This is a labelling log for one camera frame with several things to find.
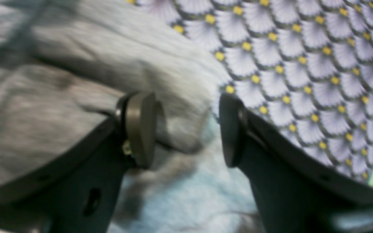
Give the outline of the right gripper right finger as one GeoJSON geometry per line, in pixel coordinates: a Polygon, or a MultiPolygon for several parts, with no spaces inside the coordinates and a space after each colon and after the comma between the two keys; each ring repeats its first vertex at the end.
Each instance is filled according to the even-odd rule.
{"type": "Polygon", "coordinates": [[[267,233],[373,233],[373,187],[324,166],[235,95],[219,99],[225,163],[250,182],[267,233]]]}

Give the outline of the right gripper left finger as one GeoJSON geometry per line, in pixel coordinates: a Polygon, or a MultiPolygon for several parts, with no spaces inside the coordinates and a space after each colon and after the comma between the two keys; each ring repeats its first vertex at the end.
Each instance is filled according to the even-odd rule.
{"type": "Polygon", "coordinates": [[[157,99],[122,97],[83,140],[55,160],[0,185],[0,230],[9,233],[105,233],[128,169],[153,162],[157,99]]]}

